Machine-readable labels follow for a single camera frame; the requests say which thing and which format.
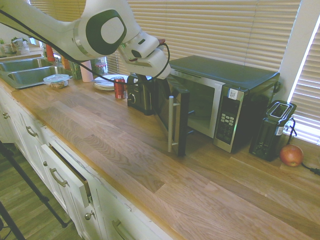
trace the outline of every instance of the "drawer handle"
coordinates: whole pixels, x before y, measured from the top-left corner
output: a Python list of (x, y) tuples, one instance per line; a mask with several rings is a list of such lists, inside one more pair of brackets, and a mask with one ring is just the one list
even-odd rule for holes
[(114, 227), (114, 229), (116, 230), (116, 232), (119, 234), (119, 236), (123, 239), (123, 240), (128, 240), (128, 238), (124, 235), (124, 233), (120, 230), (120, 228), (118, 227), (121, 224), (120, 220), (118, 221), (112, 221), (112, 225)]
[(25, 128), (26, 128), (26, 131), (28, 132), (28, 134), (30, 134), (31, 136), (33, 136), (33, 137), (38, 136), (38, 133), (36, 133), (35, 131), (33, 131), (30, 126), (26, 126)]
[(55, 168), (50, 168), (50, 173), (52, 175), (52, 177), (54, 178), (54, 180), (59, 184), (61, 185), (62, 187), (66, 187), (66, 185), (68, 184), (67, 180), (64, 180), (64, 181), (60, 181), (56, 175), (55, 175), (55, 172), (57, 171), (57, 169)]

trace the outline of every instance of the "microwave control panel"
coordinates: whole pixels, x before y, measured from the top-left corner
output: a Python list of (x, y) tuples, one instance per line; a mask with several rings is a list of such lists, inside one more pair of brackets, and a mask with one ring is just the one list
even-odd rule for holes
[(229, 145), (232, 142), (233, 133), (235, 131), (239, 106), (239, 100), (233, 100), (227, 96), (223, 96), (220, 115), (218, 117), (216, 138)]

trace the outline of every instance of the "white plate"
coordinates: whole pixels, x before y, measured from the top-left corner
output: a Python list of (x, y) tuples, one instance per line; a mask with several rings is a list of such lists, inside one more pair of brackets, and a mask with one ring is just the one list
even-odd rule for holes
[[(115, 77), (123, 77), (125, 82), (127, 82), (127, 79), (128, 79), (127, 75), (121, 75), (121, 74), (110, 74), (110, 75), (104, 75), (103, 77), (110, 79), (110, 80)], [(96, 77), (94, 80), (95, 81), (97, 81), (97, 80), (102, 81), (102, 82), (95, 82), (93, 84), (93, 86), (95, 88), (101, 89), (101, 90), (103, 90), (102, 88), (114, 90), (114, 83), (112, 81), (104, 81), (104, 79), (101, 77)]]
[(115, 90), (113, 84), (114, 84), (114, 83), (112, 82), (112, 86), (110, 86), (110, 87), (102, 87), (102, 86), (99, 86), (99, 85), (97, 85), (96, 83), (94, 83), (94, 84), (93, 84), (93, 87), (96, 88), (96, 89), (99, 89), (99, 90), (113, 91), (113, 90)]

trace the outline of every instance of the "sink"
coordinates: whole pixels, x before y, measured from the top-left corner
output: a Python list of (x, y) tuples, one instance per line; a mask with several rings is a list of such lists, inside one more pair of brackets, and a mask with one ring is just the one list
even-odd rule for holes
[(44, 78), (54, 74), (71, 75), (72, 73), (60, 66), (47, 66), (25, 71), (17, 71), (7, 75), (11, 79), (11, 83), (13, 83), (14, 86), (12, 86), (9, 82), (8, 84), (15, 89), (25, 89), (43, 84)]
[(61, 63), (49, 62), (43, 57), (0, 62), (0, 78), (15, 89), (41, 85), (44, 78), (54, 74), (72, 75)]
[(23, 59), (16, 61), (0, 62), (0, 71), (16, 72), (28, 69), (38, 69), (52, 66), (53, 64), (43, 58)]

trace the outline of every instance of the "red soda can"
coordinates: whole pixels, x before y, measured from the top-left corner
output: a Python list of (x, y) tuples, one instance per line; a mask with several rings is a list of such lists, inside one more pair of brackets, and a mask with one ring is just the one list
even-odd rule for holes
[[(116, 76), (113, 77), (111, 80), (114, 80), (115, 82), (121, 82), (125, 83), (125, 79), (122, 76)], [(125, 99), (127, 94), (126, 94), (126, 86), (124, 84), (119, 84), (119, 83), (113, 83), (114, 85), (114, 96), (116, 99)]]

